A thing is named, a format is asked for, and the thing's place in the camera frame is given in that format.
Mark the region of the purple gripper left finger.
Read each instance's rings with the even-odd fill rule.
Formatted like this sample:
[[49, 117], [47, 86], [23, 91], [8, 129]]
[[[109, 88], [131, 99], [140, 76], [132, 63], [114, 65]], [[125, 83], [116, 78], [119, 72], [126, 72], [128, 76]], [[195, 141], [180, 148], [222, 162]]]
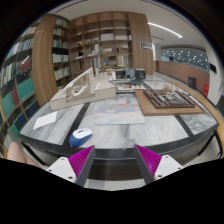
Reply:
[[60, 157], [47, 168], [47, 171], [83, 187], [86, 183], [95, 156], [95, 146], [92, 145], [68, 158]]

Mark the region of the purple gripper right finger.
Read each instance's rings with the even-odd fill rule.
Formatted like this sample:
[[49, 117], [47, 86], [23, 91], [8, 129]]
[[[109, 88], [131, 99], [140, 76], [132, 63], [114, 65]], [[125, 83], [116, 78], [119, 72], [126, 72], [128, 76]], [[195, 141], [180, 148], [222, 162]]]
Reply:
[[170, 155], [159, 155], [139, 145], [134, 146], [136, 161], [146, 184], [164, 178], [183, 168]]

